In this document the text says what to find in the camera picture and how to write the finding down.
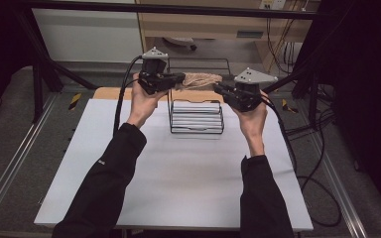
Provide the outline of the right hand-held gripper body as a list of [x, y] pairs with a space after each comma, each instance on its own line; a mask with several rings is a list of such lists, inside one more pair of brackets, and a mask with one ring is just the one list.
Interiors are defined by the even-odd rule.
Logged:
[[247, 67], [234, 77], [235, 84], [229, 90], [227, 104], [239, 112], [254, 110], [262, 101], [261, 83], [273, 83], [278, 78]]

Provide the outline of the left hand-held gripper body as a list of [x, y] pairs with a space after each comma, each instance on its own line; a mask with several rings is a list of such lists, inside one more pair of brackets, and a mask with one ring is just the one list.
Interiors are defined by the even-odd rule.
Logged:
[[149, 94], [161, 92], [158, 85], [167, 79], [167, 73], [164, 73], [167, 65], [166, 60], [169, 56], [159, 51], [156, 47], [152, 47], [146, 53], [142, 54], [143, 64], [139, 72], [139, 84]]

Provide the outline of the beige towel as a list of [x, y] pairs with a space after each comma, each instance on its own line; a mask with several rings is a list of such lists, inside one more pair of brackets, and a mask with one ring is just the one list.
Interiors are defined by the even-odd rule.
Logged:
[[185, 79], [175, 86], [175, 90], [189, 90], [219, 83], [223, 77], [219, 74], [186, 72]]

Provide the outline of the black wire rack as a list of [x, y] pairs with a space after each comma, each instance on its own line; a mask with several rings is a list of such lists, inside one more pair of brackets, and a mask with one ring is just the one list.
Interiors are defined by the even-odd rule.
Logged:
[[[225, 79], [231, 75], [227, 59], [170, 58], [167, 72], [202, 72], [219, 74]], [[214, 84], [189, 90], [213, 91]], [[191, 102], [172, 98], [172, 89], [167, 97], [170, 131], [173, 134], [222, 134], [224, 116], [222, 105], [217, 100]]]

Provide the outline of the person's left hand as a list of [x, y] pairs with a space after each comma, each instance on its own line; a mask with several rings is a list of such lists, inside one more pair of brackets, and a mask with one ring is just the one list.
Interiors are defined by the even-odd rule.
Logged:
[[138, 82], [133, 83], [131, 92], [131, 109], [127, 123], [140, 129], [158, 107], [159, 100], [166, 91], [149, 95]]

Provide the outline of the person's right hand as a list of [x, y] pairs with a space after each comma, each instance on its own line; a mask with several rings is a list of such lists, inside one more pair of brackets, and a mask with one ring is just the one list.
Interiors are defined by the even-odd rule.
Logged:
[[263, 131], [268, 114], [266, 104], [261, 102], [254, 110], [248, 112], [240, 112], [237, 109], [233, 109], [233, 112], [238, 117], [250, 156], [263, 156], [265, 154]]

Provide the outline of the office chair base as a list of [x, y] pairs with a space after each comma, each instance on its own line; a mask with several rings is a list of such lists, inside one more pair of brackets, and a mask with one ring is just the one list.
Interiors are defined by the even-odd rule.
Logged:
[[189, 47], [192, 51], [197, 49], [197, 46], [194, 43], [192, 38], [168, 38], [165, 37], [165, 41], [182, 47]]

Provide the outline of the yellow black floor tape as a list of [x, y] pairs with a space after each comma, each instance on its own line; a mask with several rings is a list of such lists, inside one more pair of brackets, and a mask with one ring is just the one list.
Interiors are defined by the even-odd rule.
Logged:
[[289, 112], [292, 112], [292, 113], [299, 113], [299, 110], [297, 108], [293, 108], [291, 107], [287, 100], [286, 99], [282, 99], [282, 109], [284, 111], [289, 111]]
[[71, 100], [70, 104], [69, 104], [69, 107], [68, 107], [68, 110], [74, 110], [74, 108], [76, 107], [79, 99], [81, 97], [81, 93], [77, 93]]

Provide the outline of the wooden board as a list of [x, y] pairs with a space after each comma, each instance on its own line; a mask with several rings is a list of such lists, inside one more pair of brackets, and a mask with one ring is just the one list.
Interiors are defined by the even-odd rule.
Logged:
[[[119, 87], [100, 87], [95, 90], [93, 99], [117, 100], [119, 93]], [[209, 90], [173, 90], [172, 98], [178, 100], [189, 100], [191, 102], [202, 102], [210, 100], [217, 100], [220, 103], [223, 102], [221, 95]]]

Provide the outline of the wooden desk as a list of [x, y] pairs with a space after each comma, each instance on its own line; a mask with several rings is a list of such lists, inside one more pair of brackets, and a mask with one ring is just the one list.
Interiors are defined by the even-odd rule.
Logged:
[[[135, 0], [137, 4], [187, 5], [260, 9], [261, 0]], [[282, 10], [315, 10], [315, 0], [286, 0]], [[310, 20], [259, 19], [190, 15], [138, 15], [143, 46], [147, 50], [156, 38], [247, 40], [255, 43], [264, 68], [272, 70], [284, 55], [286, 43], [301, 43], [312, 25]]]

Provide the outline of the white cabinet panel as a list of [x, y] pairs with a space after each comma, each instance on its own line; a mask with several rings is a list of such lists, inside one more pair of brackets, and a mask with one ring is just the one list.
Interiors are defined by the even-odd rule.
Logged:
[[34, 9], [53, 60], [127, 62], [142, 53], [134, 13]]

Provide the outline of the white power outlet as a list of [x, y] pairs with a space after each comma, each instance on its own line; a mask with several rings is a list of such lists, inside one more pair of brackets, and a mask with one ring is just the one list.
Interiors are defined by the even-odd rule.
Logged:
[[265, 10], [282, 10], [286, 0], [261, 0], [260, 9]]

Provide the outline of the black metal frame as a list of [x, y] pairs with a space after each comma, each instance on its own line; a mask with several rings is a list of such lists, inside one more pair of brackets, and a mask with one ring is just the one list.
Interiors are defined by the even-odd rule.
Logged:
[[29, 19], [27, 14], [32, 9], [46, 10], [72, 10], [86, 12], [116, 12], [116, 13], [144, 13], [163, 15], [190, 15], [190, 16], [220, 16], [237, 18], [259, 19], [294, 19], [323, 21], [331, 18], [329, 13], [302, 12], [288, 10], [253, 10], [242, 8], [187, 6], [187, 5], [162, 5], [162, 4], [134, 4], [134, 3], [108, 3], [108, 2], [84, 2], [84, 1], [54, 1], [54, 0], [14, 0], [11, 10], [18, 21], [22, 32], [33, 47], [33, 69], [42, 69], [43, 78], [51, 91], [61, 91], [62, 82], [58, 72], [79, 85], [93, 90], [98, 86], [81, 78], [61, 64], [55, 62], [45, 48], [40, 30], [35, 30], [34, 18]]

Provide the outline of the aluminium floor rail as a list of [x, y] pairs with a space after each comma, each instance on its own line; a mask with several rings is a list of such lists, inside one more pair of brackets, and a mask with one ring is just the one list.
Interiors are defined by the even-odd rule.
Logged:
[[48, 97], [44, 105], [43, 114], [39, 117], [37, 122], [31, 125], [20, 146], [17, 148], [17, 151], [11, 158], [9, 165], [6, 167], [4, 173], [0, 177], [0, 203], [2, 202], [5, 194], [11, 186], [11, 183], [13, 182], [16, 174], [18, 173], [18, 170], [23, 165], [37, 137], [42, 131], [43, 126], [47, 122], [49, 115], [51, 114], [55, 106], [55, 102], [58, 98], [58, 93], [52, 93]]
[[359, 218], [357, 211], [348, 195], [342, 180], [340, 179], [330, 156], [326, 152], [321, 138], [317, 134], [312, 135], [312, 141], [315, 144], [318, 156], [322, 158], [321, 167], [327, 178], [330, 189], [340, 205], [340, 210], [345, 224], [352, 238], [367, 238], [367, 232]]

